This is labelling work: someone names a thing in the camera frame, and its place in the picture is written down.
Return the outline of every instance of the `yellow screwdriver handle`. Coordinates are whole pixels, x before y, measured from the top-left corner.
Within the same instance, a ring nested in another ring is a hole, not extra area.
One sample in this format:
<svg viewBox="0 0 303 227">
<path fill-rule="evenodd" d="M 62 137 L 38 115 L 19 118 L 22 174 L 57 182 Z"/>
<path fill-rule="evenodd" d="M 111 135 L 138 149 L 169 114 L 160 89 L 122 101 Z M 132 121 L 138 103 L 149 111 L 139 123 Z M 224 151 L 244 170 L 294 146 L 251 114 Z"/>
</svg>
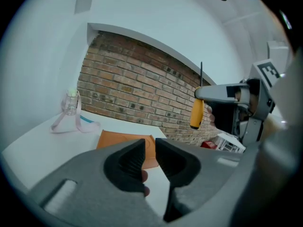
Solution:
<svg viewBox="0 0 303 227">
<path fill-rule="evenodd" d="M 203 119 L 203 112 L 204 112 L 204 101 L 196 98 L 190 116 L 190 127 L 192 129 L 195 130 L 199 129 Z"/>
</svg>

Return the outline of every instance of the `pink ribbon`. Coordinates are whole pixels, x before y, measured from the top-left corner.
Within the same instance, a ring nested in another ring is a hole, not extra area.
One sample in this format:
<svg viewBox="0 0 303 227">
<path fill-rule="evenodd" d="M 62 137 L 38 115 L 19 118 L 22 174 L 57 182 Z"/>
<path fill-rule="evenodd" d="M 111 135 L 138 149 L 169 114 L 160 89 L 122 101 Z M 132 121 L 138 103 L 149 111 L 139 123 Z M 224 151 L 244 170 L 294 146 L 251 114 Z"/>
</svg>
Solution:
<svg viewBox="0 0 303 227">
<path fill-rule="evenodd" d="M 61 120 L 64 118 L 64 116 L 66 115 L 64 106 L 65 106 L 65 102 L 66 102 L 66 97 L 62 100 L 61 102 L 61 107 L 62 107 L 62 114 L 59 116 L 59 118 L 52 124 L 50 131 L 51 133 L 67 133 L 67 132 L 73 132 L 73 131 L 80 131 L 82 133 L 88 133 L 88 132 L 92 132 L 96 129 L 98 129 L 100 127 L 100 123 L 99 122 L 92 122 L 87 124 L 86 126 L 82 126 L 81 125 L 81 119 L 80 119 L 80 114 L 81 114 L 81 97 L 80 97 L 80 93 L 77 92 L 77 100 L 78 100 L 78 104 L 77 104 L 77 110 L 76 110 L 76 115 L 75 115 L 75 119 L 76 119 L 76 128 L 77 130 L 69 130 L 69 131 L 58 131 L 57 126 L 59 125 L 59 123 L 61 122 Z"/>
</svg>

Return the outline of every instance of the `red object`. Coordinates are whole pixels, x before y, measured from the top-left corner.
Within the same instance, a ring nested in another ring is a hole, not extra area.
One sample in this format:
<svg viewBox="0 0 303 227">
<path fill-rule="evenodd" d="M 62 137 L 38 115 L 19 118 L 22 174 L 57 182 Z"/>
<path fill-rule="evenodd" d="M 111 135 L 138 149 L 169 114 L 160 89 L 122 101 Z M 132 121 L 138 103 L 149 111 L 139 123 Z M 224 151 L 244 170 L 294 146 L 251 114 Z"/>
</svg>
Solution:
<svg viewBox="0 0 303 227">
<path fill-rule="evenodd" d="M 208 149 L 216 149 L 217 145 L 213 143 L 212 141 L 204 141 L 201 145 L 203 148 L 208 148 Z"/>
</svg>

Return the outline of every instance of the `black gripper pad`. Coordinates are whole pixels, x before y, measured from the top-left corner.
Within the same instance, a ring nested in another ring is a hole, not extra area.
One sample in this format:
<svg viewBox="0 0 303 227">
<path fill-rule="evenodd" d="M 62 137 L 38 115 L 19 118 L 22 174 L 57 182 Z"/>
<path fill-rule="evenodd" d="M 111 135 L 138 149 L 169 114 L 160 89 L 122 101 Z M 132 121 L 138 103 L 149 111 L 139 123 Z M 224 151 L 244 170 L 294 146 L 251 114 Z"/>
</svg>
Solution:
<svg viewBox="0 0 303 227">
<path fill-rule="evenodd" d="M 156 159 L 170 182 L 169 199 L 163 219 L 171 222 L 190 210 L 179 203 L 174 188 L 190 184 L 200 172 L 201 164 L 197 157 L 189 154 L 163 139 L 156 139 Z"/>
<path fill-rule="evenodd" d="M 110 155 L 104 163 L 108 180 L 122 191 L 144 192 L 142 164 L 145 160 L 145 139 Z"/>
<path fill-rule="evenodd" d="M 205 103 L 213 110 L 212 115 L 215 117 L 214 124 L 216 125 L 216 128 L 232 134 L 233 114 L 236 105 L 214 102 Z"/>
</svg>

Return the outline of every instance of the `gray robot arm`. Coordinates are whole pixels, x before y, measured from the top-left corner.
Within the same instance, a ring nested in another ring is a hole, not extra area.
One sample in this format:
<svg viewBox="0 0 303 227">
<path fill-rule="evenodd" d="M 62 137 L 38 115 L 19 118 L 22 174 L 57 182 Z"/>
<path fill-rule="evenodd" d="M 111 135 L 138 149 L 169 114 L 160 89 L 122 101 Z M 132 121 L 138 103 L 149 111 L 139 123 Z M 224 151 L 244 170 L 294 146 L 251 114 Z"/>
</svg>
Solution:
<svg viewBox="0 0 303 227">
<path fill-rule="evenodd" d="M 245 82 L 199 87 L 195 91 L 197 99 L 204 100 L 212 107 L 216 127 L 238 137 L 244 146 L 259 141 L 263 122 L 275 106 L 260 65 L 262 68 L 264 64 L 252 65 L 250 78 Z M 236 93 L 241 93 L 239 100 Z M 258 97 L 253 114 L 249 112 L 251 93 Z M 244 121 L 240 120 L 241 112 L 249 115 Z"/>
</svg>

